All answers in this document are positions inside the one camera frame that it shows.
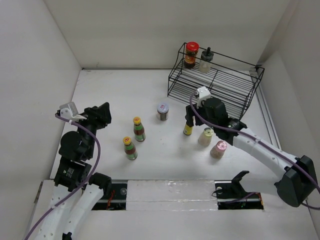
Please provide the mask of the pink-lid spice jar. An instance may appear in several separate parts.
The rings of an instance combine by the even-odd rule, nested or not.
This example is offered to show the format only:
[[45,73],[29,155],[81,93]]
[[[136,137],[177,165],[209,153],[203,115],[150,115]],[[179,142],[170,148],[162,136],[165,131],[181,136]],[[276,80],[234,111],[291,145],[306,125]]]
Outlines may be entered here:
[[214,145],[214,147],[210,150],[211,157],[215,159],[221,159],[224,156],[227,147],[228,145],[225,141],[223,140],[218,141]]

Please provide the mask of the yellow-lid spice jar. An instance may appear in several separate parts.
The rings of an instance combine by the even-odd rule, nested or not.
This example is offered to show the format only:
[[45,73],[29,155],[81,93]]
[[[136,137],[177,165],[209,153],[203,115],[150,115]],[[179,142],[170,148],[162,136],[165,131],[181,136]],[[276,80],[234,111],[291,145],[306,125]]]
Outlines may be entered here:
[[198,143],[203,147],[209,146],[212,141],[213,133],[214,131],[212,128],[206,127],[201,133],[201,135],[199,136]]

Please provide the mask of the black-lid spice shaker jar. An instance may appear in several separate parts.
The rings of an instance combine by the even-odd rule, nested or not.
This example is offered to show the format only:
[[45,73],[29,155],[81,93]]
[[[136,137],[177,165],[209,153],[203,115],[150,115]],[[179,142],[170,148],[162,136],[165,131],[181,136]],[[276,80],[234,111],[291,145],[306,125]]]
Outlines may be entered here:
[[208,47],[206,50],[203,50],[200,56],[200,62],[198,70],[201,73],[208,73],[211,69],[211,61],[213,60],[214,53],[211,51],[211,48]]

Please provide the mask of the yellow-cap green-label sauce bottle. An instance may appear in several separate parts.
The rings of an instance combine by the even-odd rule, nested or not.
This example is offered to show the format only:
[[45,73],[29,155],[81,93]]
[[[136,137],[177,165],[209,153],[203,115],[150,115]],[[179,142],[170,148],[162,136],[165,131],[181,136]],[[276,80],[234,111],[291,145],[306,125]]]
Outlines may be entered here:
[[143,142],[146,139],[144,126],[138,116],[133,118],[133,132],[138,142]]

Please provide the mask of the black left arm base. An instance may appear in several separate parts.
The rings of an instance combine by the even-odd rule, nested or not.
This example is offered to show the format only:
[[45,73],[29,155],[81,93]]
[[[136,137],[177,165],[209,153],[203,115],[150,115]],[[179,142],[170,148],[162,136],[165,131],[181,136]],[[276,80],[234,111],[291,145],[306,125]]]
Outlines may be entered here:
[[113,182],[109,195],[104,195],[93,207],[92,211],[122,211],[126,209],[127,181]]

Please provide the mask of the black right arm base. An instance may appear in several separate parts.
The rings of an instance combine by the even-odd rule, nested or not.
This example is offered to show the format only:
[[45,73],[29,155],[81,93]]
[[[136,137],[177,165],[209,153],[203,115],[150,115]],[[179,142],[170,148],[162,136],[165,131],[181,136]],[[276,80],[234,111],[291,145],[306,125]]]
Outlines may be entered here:
[[211,196],[217,199],[218,210],[263,210],[259,192],[247,192],[241,185],[243,177],[250,172],[243,170],[231,180],[215,180]]

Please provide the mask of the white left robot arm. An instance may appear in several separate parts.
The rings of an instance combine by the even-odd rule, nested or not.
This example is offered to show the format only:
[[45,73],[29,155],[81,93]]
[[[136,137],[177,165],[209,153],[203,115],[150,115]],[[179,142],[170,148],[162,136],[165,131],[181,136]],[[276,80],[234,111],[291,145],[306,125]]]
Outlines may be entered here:
[[96,135],[112,121],[110,104],[87,107],[79,113],[75,103],[69,102],[59,107],[55,117],[77,129],[61,137],[58,150],[61,158],[50,205],[35,224],[39,228],[35,239],[74,240],[94,205],[112,191],[112,179],[96,172],[97,164],[87,163],[94,150],[101,153]]

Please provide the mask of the small yellow-label brown bottle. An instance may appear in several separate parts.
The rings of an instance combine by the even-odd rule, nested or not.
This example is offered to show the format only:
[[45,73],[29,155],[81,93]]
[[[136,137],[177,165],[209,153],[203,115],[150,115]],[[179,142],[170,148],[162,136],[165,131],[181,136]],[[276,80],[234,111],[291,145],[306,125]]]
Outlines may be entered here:
[[185,126],[184,126],[184,129],[183,129],[183,133],[186,135],[186,136],[190,136],[193,132],[193,126],[194,126],[194,123],[193,122],[186,122],[185,123]]

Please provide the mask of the white-lid dark sauce jar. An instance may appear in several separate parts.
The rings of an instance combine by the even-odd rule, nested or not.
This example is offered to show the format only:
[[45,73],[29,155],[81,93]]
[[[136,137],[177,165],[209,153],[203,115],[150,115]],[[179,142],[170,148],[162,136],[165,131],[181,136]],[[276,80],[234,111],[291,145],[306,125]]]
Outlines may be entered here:
[[159,103],[157,106],[157,118],[160,121],[166,121],[168,119],[168,114],[169,106],[164,102]]

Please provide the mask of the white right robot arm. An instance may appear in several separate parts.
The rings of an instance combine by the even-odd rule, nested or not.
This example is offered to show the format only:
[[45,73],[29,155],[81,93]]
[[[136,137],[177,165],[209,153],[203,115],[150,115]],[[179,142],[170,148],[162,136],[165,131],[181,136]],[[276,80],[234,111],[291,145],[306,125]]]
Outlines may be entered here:
[[228,116],[225,104],[216,97],[190,103],[185,108],[187,130],[207,125],[215,135],[269,168],[276,176],[266,184],[268,194],[279,196],[291,207],[305,204],[306,198],[319,190],[313,161],[306,155],[294,156],[256,136],[245,123]]

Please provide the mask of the red-lid chili sauce jar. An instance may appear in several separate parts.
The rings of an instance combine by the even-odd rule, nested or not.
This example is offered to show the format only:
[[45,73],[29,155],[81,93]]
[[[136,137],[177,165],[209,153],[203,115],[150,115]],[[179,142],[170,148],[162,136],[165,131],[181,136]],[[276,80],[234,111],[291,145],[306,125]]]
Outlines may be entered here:
[[185,45],[184,67],[192,69],[196,65],[196,58],[199,51],[199,44],[194,41],[187,42]]

